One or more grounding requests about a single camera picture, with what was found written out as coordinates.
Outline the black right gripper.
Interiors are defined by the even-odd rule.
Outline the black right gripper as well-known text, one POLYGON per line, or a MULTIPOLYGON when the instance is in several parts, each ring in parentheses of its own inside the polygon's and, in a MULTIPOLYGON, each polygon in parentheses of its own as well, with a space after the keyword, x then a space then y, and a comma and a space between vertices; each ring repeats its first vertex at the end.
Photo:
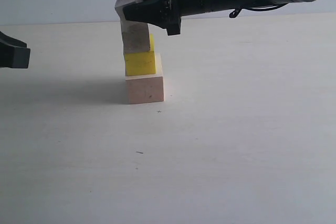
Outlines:
POLYGON ((142 1, 123 8, 125 19, 166 29, 169 36, 181 33, 182 17, 210 12, 210 0, 169 0, 168 15, 165 0, 142 1))

